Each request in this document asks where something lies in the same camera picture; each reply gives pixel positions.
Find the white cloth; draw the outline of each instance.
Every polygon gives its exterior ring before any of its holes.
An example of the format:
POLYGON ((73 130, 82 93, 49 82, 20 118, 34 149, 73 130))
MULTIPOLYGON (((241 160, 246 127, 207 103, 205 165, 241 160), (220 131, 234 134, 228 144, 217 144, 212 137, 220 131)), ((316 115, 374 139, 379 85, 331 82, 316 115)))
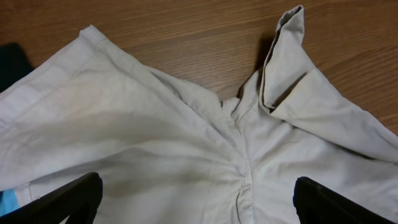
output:
POLYGON ((82 30, 0 94, 0 190, 24 205, 95 171, 95 223, 299 223, 307 176, 398 222, 398 137, 332 87, 303 34, 299 6, 243 97, 221 105, 82 30))

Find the dark fabric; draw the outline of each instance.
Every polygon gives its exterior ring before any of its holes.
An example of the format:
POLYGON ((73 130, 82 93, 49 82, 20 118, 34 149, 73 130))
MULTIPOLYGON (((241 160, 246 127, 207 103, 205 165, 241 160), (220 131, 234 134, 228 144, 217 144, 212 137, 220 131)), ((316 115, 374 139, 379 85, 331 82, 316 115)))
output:
POLYGON ((33 71, 17 43, 0 46, 0 92, 33 71))
POLYGON ((297 179, 293 204, 301 224, 393 224, 308 177, 297 179))

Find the white fabric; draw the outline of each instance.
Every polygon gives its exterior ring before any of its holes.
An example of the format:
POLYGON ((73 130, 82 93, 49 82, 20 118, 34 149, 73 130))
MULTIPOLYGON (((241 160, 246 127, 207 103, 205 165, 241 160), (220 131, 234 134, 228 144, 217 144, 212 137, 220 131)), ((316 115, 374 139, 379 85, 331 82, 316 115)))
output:
POLYGON ((221 105, 84 29, 0 94, 0 190, 24 205, 96 171, 95 223, 299 223, 307 176, 398 222, 398 137, 331 86, 303 33, 299 6, 243 97, 221 105))

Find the blue fabric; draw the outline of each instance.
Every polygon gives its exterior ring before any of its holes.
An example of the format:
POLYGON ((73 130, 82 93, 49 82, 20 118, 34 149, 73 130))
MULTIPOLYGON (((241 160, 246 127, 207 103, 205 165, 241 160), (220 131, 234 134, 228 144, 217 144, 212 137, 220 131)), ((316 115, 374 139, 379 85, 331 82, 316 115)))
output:
POLYGON ((5 190, 0 195, 0 216, 10 213, 19 208, 14 190, 5 190))

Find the wooden table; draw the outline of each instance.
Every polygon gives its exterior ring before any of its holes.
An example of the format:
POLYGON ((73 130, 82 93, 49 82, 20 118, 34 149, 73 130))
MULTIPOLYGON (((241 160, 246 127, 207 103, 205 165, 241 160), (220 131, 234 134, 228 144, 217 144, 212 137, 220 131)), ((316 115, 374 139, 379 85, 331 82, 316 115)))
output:
POLYGON ((222 100, 261 66, 279 17, 298 4, 314 63, 397 134, 396 0, 2 0, 0 44, 20 43, 37 67, 93 24, 143 64, 222 100))

